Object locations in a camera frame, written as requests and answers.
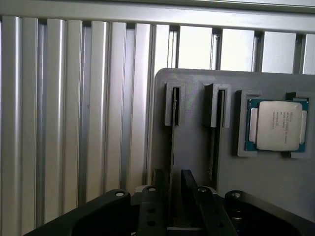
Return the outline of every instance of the corrugated metal wall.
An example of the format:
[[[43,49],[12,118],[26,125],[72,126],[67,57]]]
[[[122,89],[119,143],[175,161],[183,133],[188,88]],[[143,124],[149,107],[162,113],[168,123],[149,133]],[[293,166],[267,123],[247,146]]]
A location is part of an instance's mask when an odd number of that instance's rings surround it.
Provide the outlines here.
[[[2,16],[0,62],[0,232],[19,236],[150,181],[161,68],[315,74],[315,35]]]

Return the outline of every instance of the screw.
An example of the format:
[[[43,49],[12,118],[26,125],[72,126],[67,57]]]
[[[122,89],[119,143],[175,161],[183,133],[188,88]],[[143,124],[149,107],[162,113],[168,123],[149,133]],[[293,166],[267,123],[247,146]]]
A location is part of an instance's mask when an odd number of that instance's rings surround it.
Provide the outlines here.
[[[205,193],[205,192],[207,192],[207,188],[205,188],[205,187],[199,187],[199,188],[198,188],[198,191],[199,191],[199,192],[202,192],[202,193]]]
[[[232,193],[232,196],[233,196],[234,198],[239,198],[239,197],[241,196],[241,194],[239,194],[239,193]]]

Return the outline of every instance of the black metal bracket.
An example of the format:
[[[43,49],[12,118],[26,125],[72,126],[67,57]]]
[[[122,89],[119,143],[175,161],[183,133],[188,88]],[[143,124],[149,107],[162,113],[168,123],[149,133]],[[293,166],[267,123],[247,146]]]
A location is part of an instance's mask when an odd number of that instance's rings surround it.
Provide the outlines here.
[[[198,187],[190,170],[182,170],[182,197],[187,214],[197,217],[209,236],[236,236],[237,233],[222,204],[211,190]]]

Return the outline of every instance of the black mount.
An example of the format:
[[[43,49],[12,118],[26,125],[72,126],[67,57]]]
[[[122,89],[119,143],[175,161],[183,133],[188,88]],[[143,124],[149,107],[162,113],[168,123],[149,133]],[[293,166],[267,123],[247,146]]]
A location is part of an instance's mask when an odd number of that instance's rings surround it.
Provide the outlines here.
[[[26,236],[311,236],[315,224],[251,194],[230,191],[221,198],[198,186],[182,170],[181,194],[189,228],[169,227],[168,180],[155,170],[154,185],[132,197],[112,190]]]

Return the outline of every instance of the processor chip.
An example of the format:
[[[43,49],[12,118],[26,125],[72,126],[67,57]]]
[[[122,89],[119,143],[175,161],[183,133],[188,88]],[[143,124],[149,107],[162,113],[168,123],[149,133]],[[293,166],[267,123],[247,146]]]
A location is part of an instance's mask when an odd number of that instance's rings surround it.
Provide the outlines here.
[[[308,101],[248,100],[245,150],[305,151]]]
[[[296,151],[300,146],[302,105],[296,102],[260,102],[257,148]]]

